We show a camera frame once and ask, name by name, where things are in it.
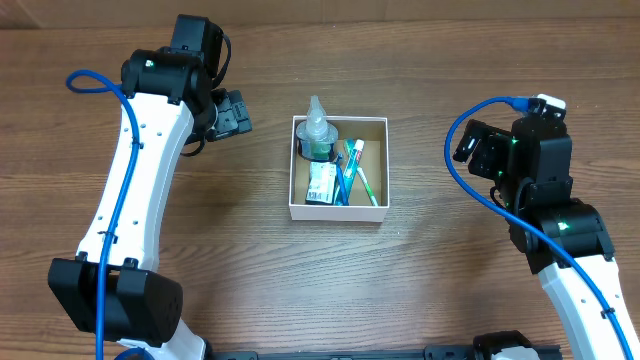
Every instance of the clear plastic bottle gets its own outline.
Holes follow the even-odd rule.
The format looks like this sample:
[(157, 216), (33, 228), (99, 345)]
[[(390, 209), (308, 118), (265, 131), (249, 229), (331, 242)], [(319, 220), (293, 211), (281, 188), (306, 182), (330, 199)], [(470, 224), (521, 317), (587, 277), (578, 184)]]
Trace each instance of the clear plastic bottle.
[(338, 129), (327, 122), (327, 113), (317, 96), (311, 97), (307, 120), (296, 128), (298, 151), (312, 161), (330, 161), (333, 146), (338, 141)]

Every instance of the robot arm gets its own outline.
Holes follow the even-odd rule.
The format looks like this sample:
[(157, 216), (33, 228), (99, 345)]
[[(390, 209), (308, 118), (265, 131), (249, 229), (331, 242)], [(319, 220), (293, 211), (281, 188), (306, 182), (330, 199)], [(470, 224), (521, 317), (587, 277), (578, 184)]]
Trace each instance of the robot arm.
[[(227, 62), (217, 73), (222, 41)], [(214, 90), (230, 59), (230, 42), (206, 18), (180, 15), (171, 46), (136, 50), (122, 66), (122, 92), (138, 120), (140, 151), (108, 258), (104, 334), (146, 349), (155, 359), (201, 360), (208, 343), (180, 319), (182, 287), (156, 273), (158, 237), (176, 163), (185, 144), (251, 130), (238, 91)], [(74, 260), (54, 259), (49, 287), (76, 327), (96, 331), (97, 269), (131, 153), (126, 111), (98, 211)]]
[[(632, 353), (640, 358), (604, 221), (592, 206), (571, 198), (571, 138), (565, 115), (564, 101), (538, 95), (511, 131), (470, 120), (453, 159), (466, 162), (473, 155), (469, 172), (495, 182), (491, 195), (496, 205), (540, 229), (576, 259), (612, 306)], [(526, 254), (531, 272), (539, 275), (576, 359), (624, 359), (611, 323), (577, 272), (519, 226), (509, 224), (509, 233)]]

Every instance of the open container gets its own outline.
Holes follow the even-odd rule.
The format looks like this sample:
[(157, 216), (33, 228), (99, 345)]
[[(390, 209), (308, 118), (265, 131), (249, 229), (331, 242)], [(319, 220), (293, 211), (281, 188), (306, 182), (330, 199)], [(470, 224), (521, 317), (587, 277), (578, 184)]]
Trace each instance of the open container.
[(338, 129), (336, 153), (345, 156), (344, 139), (364, 140), (360, 167), (380, 206), (372, 206), (369, 195), (358, 175), (349, 196), (350, 206), (306, 205), (311, 162), (298, 154), (296, 127), (307, 117), (294, 116), (291, 128), (291, 168), (289, 179), (289, 210), (293, 220), (368, 221), (382, 222), (389, 210), (389, 131), (387, 118), (357, 116), (327, 116), (327, 121)]

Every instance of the white box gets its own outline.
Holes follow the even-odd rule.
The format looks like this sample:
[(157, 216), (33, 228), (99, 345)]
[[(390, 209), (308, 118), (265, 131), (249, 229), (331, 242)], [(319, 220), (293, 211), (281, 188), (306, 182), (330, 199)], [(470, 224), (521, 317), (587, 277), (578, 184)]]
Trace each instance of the white box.
[(359, 176), (353, 182), (350, 206), (305, 205), (311, 163), (298, 155), (296, 127), (306, 120), (293, 117), (291, 127), (291, 166), (289, 170), (289, 210), (293, 220), (368, 221), (382, 222), (389, 210), (389, 131), (387, 118), (358, 116), (327, 116), (338, 129), (335, 151), (344, 151), (344, 139), (364, 140), (360, 166), (380, 206), (372, 206)]

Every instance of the wooden surface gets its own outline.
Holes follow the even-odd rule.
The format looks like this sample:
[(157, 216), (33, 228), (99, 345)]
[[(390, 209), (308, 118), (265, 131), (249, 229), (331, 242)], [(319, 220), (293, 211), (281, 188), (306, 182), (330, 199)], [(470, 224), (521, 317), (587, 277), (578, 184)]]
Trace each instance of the wooden surface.
[[(0, 359), (89, 359), (46, 284), (97, 208), (118, 133), (111, 95), (64, 87), (75, 69), (114, 80), (171, 28), (0, 35)], [(441, 21), (227, 27), (254, 130), (179, 161), (160, 273), (184, 287), (183, 317), (217, 350), (421, 348), (518, 329), (567, 340), (505, 222), (450, 178), (443, 139), (497, 95), (569, 104), (574, 195), (606, 220), (640, 324), (640, 21)], [(319, 95), (335, 115), (389, 118), (391, 209), (378, 225), (293, 223), (291, 116)], [(508, 127), (496, 106), (478, 118)], [(466, 176), (483, 193), (491, 184)], [(111, 358), (120, 348), (107, 346)]]
[(2, 4), (24, 10), (9, 24), (46, 29), (173, 26), (180, 13), (219, 25), (640, 16), (640, 0), (0, 0), (0, 27)]

